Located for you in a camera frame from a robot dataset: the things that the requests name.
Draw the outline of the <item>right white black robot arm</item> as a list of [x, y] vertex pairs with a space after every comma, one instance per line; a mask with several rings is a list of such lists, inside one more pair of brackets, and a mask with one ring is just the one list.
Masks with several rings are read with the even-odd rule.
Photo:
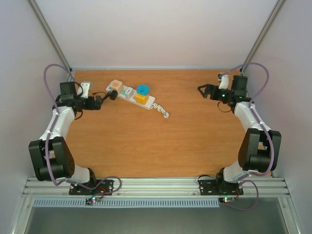
[[215, 178], [199, 176], [197, 182], [201, 195], [242, 195], [243, 179], [264, 176], [276, 168], [281, 133], [264, 123], [252, 99], [247, 97], [246, 76], [235, 75], [230, 88], [228, 75], [219, 74], [218, 80], [219, 85], [205, 84], [197, 89], [204, 98], [228, 105], [240, 120], [245, 136], [234, 164], [221, 168]]

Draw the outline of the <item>black power adapter with cable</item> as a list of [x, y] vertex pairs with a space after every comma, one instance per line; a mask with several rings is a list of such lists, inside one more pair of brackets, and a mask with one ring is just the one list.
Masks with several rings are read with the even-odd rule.
[[93, 95], [97, 96], [97, 99], [101, 100], [101, 98], [103, 98], [103, 97], [101, 97], [99, 94], [104, 94], [103, 97], [108, 95], [108, 96], [110, 96], [109, 99], [111, 99], [111, 100], [115, 100], [116, 97], [118, 96], [118, 93], [116, 91], [108, 91], [107, 93], [104, 91], [100, 91], [100, 92], [93, 93]]

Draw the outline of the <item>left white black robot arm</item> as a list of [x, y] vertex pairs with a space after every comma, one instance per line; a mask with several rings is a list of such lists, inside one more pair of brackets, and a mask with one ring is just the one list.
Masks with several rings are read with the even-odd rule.
[[66, 144], [66, 136], [77, 113], [84, 110], [99, 110], [103, 103], [101, 96], [90, 96], [92, 83], [85, 81], [63, 82], [60, 84], [60, 95], [56, 98], [52, 118], [44, 134], [29, 143], [28, 150], [36, 178], [39, 181], [72, 182], [81, 184], [87, 194], [98, 189], [98, 181], [89, 168], [75, 164], [74, 158]]

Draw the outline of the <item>blue cube plug adapter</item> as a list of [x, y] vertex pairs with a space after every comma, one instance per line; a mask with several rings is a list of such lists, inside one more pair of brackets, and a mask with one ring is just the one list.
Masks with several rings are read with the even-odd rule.
[[140, 84], [137, 89], [136, 89], [136, 92], [139, 94], [139, 95], [143, 95], [143, 96], [147, 96], [148, 93], [150, 91], [150, 87], [148, 85], [145, 85], [145, 84]]

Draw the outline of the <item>white power strip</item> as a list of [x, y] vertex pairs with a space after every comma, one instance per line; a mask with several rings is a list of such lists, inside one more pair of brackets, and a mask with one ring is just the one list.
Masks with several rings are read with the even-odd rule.
[[156, 109], [158, 112], [163, 114], [164, 118], [168, 118], [170, 116], [161, 105], [156, 103], [156, 99], [153, 96], [147, 95], [145, 103], [142, 101], [138, 102], [139, 96], [137, 91], [130, 86], [123, 85], [123, 90], [117, 95], [117, 97], [147, 110]]

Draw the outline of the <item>beige cube plug adapter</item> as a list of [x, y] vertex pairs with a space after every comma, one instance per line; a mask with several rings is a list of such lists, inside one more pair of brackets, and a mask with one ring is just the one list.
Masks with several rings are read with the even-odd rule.
[[116, 91], [118, 94], [121, 94], [121, 92], [124, 89], [123, 83], [119, 80], [113, 80], [110, 84], [110, 89], [112, 91]]

